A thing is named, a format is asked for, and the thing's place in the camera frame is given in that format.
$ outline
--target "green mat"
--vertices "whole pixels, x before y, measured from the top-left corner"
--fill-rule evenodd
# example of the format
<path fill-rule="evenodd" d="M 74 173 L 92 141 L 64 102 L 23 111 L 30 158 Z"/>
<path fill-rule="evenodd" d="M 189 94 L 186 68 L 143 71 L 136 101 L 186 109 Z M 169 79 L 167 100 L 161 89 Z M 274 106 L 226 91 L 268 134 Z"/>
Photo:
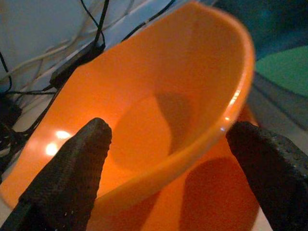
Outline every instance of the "green mat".
<path fill-rule="evenodd" d="M 308 46 L 269 55 L 257 62 L 256 71 L 280 87 L 308 97 Z"/>

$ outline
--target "orange bowl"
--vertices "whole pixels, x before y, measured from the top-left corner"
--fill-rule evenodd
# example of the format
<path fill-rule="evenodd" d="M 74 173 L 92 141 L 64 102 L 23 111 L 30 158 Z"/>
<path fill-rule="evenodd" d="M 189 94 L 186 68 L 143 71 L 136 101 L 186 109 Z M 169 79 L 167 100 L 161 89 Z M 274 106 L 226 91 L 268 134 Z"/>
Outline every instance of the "orange bowl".
<path fill-rule="evenodd" d="M 239 121 L 256 122 L 244 107 Z M 116 214 L 95 202 L 87 231 L 250 231 L 259 206 L 222 137 L 159 192 Z"/>
<path fill-rule="evenodd" d="M 115 214 L 159 191 L 228 130 L 254 49 L 230 15 L 190 2 L 70 77 L 0 186 L 15 206 L 65 140 L 94 117 L 113 130 L 96 208 Z"/>

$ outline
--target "black cable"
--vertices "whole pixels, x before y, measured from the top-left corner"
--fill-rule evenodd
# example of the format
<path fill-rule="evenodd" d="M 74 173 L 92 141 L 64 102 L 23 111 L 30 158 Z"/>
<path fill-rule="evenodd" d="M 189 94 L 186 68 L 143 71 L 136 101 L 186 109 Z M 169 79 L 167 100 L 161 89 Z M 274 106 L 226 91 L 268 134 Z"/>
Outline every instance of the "black cable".
<path fill-rule="evenodd" d="M 9 94 L 20 94 L 20 95 L 54 95 L 56 92 L 41 92 L 41 91 L 9 91 L 5 93 Z"/>
<path fill-rule="evenodd" d="M 0 175 L 10 167 L 10 163 L 12 162 L 13 157 L 15 154 L 20 151 L 26 141 L 30 138 L 32 133 L 35 131 L 37 126 L 40 124 L 42 119 L 44 118 L 45 114 L 49 110 L 50 106 L 54 102 L 55 98 L 59 94 L 59 91 L 55 92 L 52 100 L 48 104 L 48 106 L 44 109 L 44 111 L 38 116 L 38 118 L 34 121 L 34 123 L 25 131 L 16 132 L 12 128 L 9 128 L 7 125 L 0 121 L 0 126 L 4 127 L 7 130 L 7 134 L 0 134 L 0 150 L 10 149 L 9 153 L 3 157 L 0 157 Z"/>
<path fill-rule="evenodd" d="M 95 25 L 97 26 L 97 29 L 99 29 L 99 25 L 97 23 L 97 21 L 95 20 L 95 18 L 92 16 L 92 14 L 90 13 L 90 11 L 88 10 L 88 8 L 86 7 L 85 3 L 83 0 L 81 1 L 81 5 L 83 6 L 83 8 L 85 9 L 85 11 L 87 12 L 87 14 L 89 15 L 89 17 L 92 19 L 92 21 L 95 23 Z"/>
<path fill-rule="evenodd" d="M 100 31 L 102 31 L 104 20 L 105 20 L 107 9 L 108 9 L 108 5 L 109 5 L 109 0 L 105 0 L 102 15 L 101 15 L 101 18 L 100 18 L 100 23 L 98 25 L 98 29 L 97 29 L 95 39 L 94 39 L 94 42 L 93 42 L 94 47 L 97 45 L 98 39 L 100 37 Z M 102 51 L 105 49 L 105 47 L 106 47 L 106 41 L 105 41 L 105 36 L 103 35 L 103 44 L 101 46 Z"/>
<path fill-rule="evenodd" d="M 149 18 L 147 21 L 144 21 L 140 23 L 136 28 L 134 28 L 128 35 L 125 36 L 124 39 L 122 39 L 122 42 L 127 40 L 130 36 L 132 36 L 137 30 L 139 30 L 141 27 L 145 26 L 148 22 L 154 20 L 155 18 L 162 15 L 166 10 L 169 9 L 169 7 L 175 2 L 176 0 L 171 0 L 163 9 L 161 9 L 158 13 L 154 14 L 151 18 Z"/>
<path fill-rule="evenodd" d="M 4 68 L 5 72 L 8 73 L 9 69 L 8 69 L 8 67 L 7 67 L 7 65 L 5 63 L 4 57 L 3 57 L 1 52 L 0 52 L 0 60 L 1 60 L 1 63 L 3 65 L 3 68 Z M 9 86 L 9 88 L 5 92 L 8 92 L 12 88 L 13 83 L 12 83 L 12 77 L 11 76 L 9 76 L 9 82 L 10 82 L 10 86 Z"/>
<path fill-rule="evenodd" d="M 53 88 L 53 85 L 48 85 L 47 87 L 45 87 L 42 91 L 47 91 L 50 90 L 51 88 Z"/>

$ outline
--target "electrical wire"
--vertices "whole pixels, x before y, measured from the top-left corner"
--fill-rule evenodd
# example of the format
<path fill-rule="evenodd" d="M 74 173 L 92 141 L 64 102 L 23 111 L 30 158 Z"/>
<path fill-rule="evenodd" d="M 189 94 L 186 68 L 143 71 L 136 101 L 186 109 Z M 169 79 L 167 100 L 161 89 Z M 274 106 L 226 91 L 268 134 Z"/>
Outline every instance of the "electrical wire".
<path fill-rule="evenodd" d="M 47 91 L 47 90 L 50 90 L 52 89 L 53 86 L 50 84 L 49 86 L 45 87 L 42 91 Z M 21 101 L 18 103 L 19 107 L 23 110 L 22 111 L 22 114 L 25 113 L 25 108 L 30 105 L 31 103 L 33 103 L 34 101 L 38 100 L 39 98 L 42 98 L 42 95 L 33 95 L 32 96 L 32 99 L 29 99 L 27 97 L 27 102 L 25 102 L 25 98 L 21 99 Z"/>
<path fill-rule="evenodd" d="M 28 103 L 27 105 L 21 105 L 22 107 L 22 112 L 21 115 L 24 115 L 26 113 L 28 113 L 29 111 L 31 111 L 33 108 L 35 108 L 36 106 L 40 105 L 41 103 L 43 103 L 44 101 L 48 101 L 49 97 L 52 95 L 39 95 L 39 96 L 34 96 L 34 100 L 32 100 L 30 103 Z"/>
<path fill-rule="evenodd" d="M 87 12 L 88 16 L 92 19 L 92 21 L 95 23 L 97 29 L 99 29 L 99 25 L 97 23 L 97 21 L 95 20 L 95 18 L 92 16 L 92 14 L 90 13 L 90 11 L 88 10 L 88 8 L 86 7 L 85 3 L 83 0 L 80 0 L 82 7 L 84 8 L 84 10 Z"/>
<path fill-rule="evenodd" d="M 159 17 L 162 15 L 166 10 L 169 9 L 169 7 L 175 2 L 176 0 L 171 0 L 163 9 L 161 9 L 158 13 L 154 14 L 152 17 L 150 17 L 148 20 L 140 23 L 138 26 L 136 26 L 131 32 L 129 32 L 128 35 L 122 39 L 122 42 L 127 40 L 130 36 L 132 36 L 136 31 L 138 31 L 140 28 L 148 24 L 150 21 L 154 20 L 155 18 Z"/>
<path fill-rule="evenodd" d="M 20 68 L 22 68 L 22 67 L 24 67 L 24 66 L 30 65 L 30 64 L 32 64 L 32 63 L 34 63 L 34 62 L 36 62 L 36 61 L 39 61 L 39 60 L 41 60 L 41 59 L 44 59 L 44 58 L 46 58 L 46 57 L 55 55 L 55 54 L 57 54 L 57 53 L 59 53 L 59 52 L 61 52 L 61 51 L 66 50 L 68 47 L 73 46 L 73 45 L 76 43 L 77 39 L 80 37 L 80 35 L 81 35 L 81 33 L 82 33 L 82 31 L 83 31 L 85 25 L 86 25 L 87 19 L 88 19 L 88 14 L 86 14 L 86 16 L 85 16 L 85 18 L 84 18 L 84 20 L 83 20 L 83 23 L 81 24 L 81 27 L 79 28 L 77 34 L 74 35 L 74 36 L 71 38 L 71 40 L 69 41 L 68 44 L 63 45 L 63 46 L 61 46 L 61 47 L 59 47 L 59 48 L 57 48 L 57 49 L 55 49 L 55 50 L 53 50 L 53 51 L 44 53 L 44 54 L 42 54 L 42 55 L 39 55 L 39 56 L 37 56 L 37 57 L 34 57 L 34 58 L 32 58 L 32 59 L 29 59 L 29 60 L 27 60 L 27 61 L 24 61 L 24 62 L 20 63 L 20 64 L 17 65 L 15 68 L 13 68 L 11 71 L 9 71 L 8 73 L 6 73 L 3 77 L 1 77 L 1 78 L 0 78 L 0 81 L 2 81 L 4 78 L 6 78 L 6 77 L 8 77 L 8 76 L 12 76 L 13 73 L 15 73 L 17 70 L 19 70 Z"/>
<path fill-rule="evenodd" d="M 109 5 L 109 0 L 105 0 L 102 15 L 101 15 L 101 18 L 100 18 L 100 23 L 98 25 L 97 32 L 96 32 L 96 35 L 95 35 L 95 39 L 94 39 L 94 42 L 93 42 L 93 46 L 97 45 L 98 39 L 100 38 L 100 31 L 102 31 L 102 28 L 103 28 L 104 20 L 105 20 L 106 14 L 107 14 L 108 5 Z M 106 47 L 106 40 L 105 40 L 105 36 L 103 35 L 103 44 L 101 46 L 102 51 L 105 49 L 105 47 Z"/>
<path fill-rule="evenodd" d="M 9 91 L 6 94 L 20 95 L 54 95 L 56 92 L 41 92 L 41 91 Z"/>
<path fill-rule="evenodd" d="M 7 67 L 7 65 L 6 65 L 6 63 L 5 63 L 4 57 L 3 57 L 3 55 L 2 55 L 1 52 L 0 52 L 0 60 L 1 60 L 1 63 L 2 63 L 2 66 L 3 66 L 4 70 L 5 70 L 5 72 L 8 73 L 9 70 L 8 70 L 8 67 Z M 11 76 L 8 76 L 8 77 L 9 77 L 9 83 L 10 83 L 10 85 L 9 85 L 9 88 L 8 88 L 5 92 L 8 92 L 10 89 L 12 89 L 12 85 L 13 85 L 13 83 L 12 83 L 12 77 L 11 77 Z"/>
<path fill-rule="evenodd" d="M 62 45 L 64 45 L 65 43 L 68 43 L 68 42 L 69 42 L 68 39 L 63 40 L 62 42 L 60 42 L 60 43 L 59 43 L 58 45 L 56 45 L 56 46 L 48 47 L 48 48 L 45 50 L 44 53 L 47 53 L 47 52 L 49 52 L 49 51 L 52 51 L 52 50 L 55 49 L 56 47 L 62 46 Z M 35 82 L 37 79 L 39 79 L 39 77 L 40 77 L 40 72 L 41 72 L 42 67 L 43 67 L 43 63 L 44 63 L 44 59 L 41 59 L 39 65 L 38 65 L 38 69 L 37 69 L 37 71 L 36 71 L 35 74 L 34 74 L 34 77 L 33 77 L 28 83 L 26 83 L 25 85 L 23 85 L 23 86 L 21 87 L 21 91 L 28 91 L 28 90 L 31 88 L 31 86 L 34 84 L 34 82 Z"/>
<path fill-rule="evenodd" d="M 117 19 L 115 19 L 114 21 L 112 21 L 111 23 L 107 24 L 106 26 L 102 27 L 102 31 L 112 27 L 113 25 L 115 25 L 118 21 L 120 21 L 123 17 L 125 17 L 126 15 L 130 14 L 133 10 L 132 10 L 132 6 L 134 4 L 135 0 L 130 0 L 128 7 L 126 8 L 125 12 Z M 93 33 L 96 33 L 97 29 L 94 30 L 89 30 L 87 33 L 85 33 L 82 36 L 88 36 L 91 35 Z"/>
<path fill-rule="evenodd" d="M 6 124 L 0 121 L 0 127 L 3 127 L 6 130 L 6 134 L 0 134 L 0 152 L 3 150 L 9 149 L 9 152 L 6 155 L 0 156 L 0 175 L 4 173 L 4 171 L 9 168 L 12 163 L 18 158 L 18 152 L 20 153 L 21 149 L 24 147 L 26 141 L 32 135 L 34 130 L 42 121 L 43 117 L 49 110 L 50 106 L 54 102 L 57 97 L 57 91 L 52 100 L 49 102 L 48 106 L 43 110 L 43 112 L 38 116 L 38 118 L 34 121 L 34 123 L 25 131 L 16 132 L 12 128 L 9 128 Z"/>

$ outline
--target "white wall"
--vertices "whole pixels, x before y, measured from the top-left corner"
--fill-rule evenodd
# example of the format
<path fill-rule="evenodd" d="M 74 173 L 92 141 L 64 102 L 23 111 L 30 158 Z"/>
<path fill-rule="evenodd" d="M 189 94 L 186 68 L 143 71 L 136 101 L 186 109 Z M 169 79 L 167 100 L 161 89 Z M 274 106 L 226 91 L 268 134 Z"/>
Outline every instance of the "white wall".
<path fill-rule="evenodd" d="M 110 0 L 104 26 L 119 19 L 127 10 L 131 0 Z M 105 30 L 107 48 L 119 43 L 136 25 L 145 21 L 170 0 L 135 0 L 132 12 L 126 15 L 117 24 Z M 186 0 L 177 0 L 179 5 Z M 90 11 L 99 22 L 104 0 L 84 0 Z M 80 0 L 0 0 L 0 51 L 2 52 L 9 70 L 21 62 L 41 55 L 50 46 L 55 46 L 65 39 L 71 39 L 83 21 L 86 27 L 83 31 L 95 31 L 96 27 L 89 19 Z M 71 49 L 46 58 L 41 73 L 52 65 L 59 63 L 72 51 L 82 44 L 93 40 L 95 32 L 83 37 Z M 22 90 L 22 86 L 33 79 L 39 62 L 20 69 L 13 77 L 13 89 Z M 0 79 L 5 72 L 0 66 Z M 27 90 L 40 90 L 48 85 L 48 77 L 41 78 Z M 0 92 L 8 87 L 8 80 L 0 82 Z"/>

